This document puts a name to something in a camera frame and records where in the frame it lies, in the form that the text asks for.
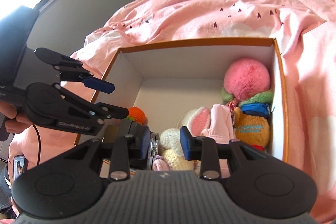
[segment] gray wall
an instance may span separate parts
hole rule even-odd
[[[42,8],[28,38],[30,48],[46,47],[70,55],[120,7],[134,0],[51,0]]]

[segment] orange crochet ball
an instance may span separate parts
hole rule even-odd
[[[146,120],[145,113],[138,107],[134,106],[128,109],[128,117],[134,119],[134,121],[143,124]]]

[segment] phone screen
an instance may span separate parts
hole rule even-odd
[[[26,170],[26,168],[27,168],[26,158],[23,155],[14,157],[14,166],[13,166],[14,180],[16,180],[20,175],[22,175]]]

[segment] open box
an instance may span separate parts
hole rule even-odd
[[[272,38],[204,38],[121,48],[103,76],[115,85],[115,91],[96,91],[91,102],[137,106],[146,114],[146,125],[160,134],[175,128],[187,110],[221,104],[225,72],[241,57],[259,60],[270,72],[274,99],[267,152],[287,162],[286,85],[279,48]],[[120,120],[105,122],[119,125]],[[78,135],[75,144],[90,138]]]

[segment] bed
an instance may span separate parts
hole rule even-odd
[[[311,214],[325,223],[336,218],[335,22],[335,0],[135,0],[88,35],[73,57],[102,77],[121,47],[204,37],[276,38],[287,84],[288,163],[315,179],[319,197]],[[87,100],[93,96],[81,84],[65,86]],[[70,149],[76,138],[39,130],[41,161]],[[31,168],[36,151],[29,128],[12,141],[9,163],[24,154]]]

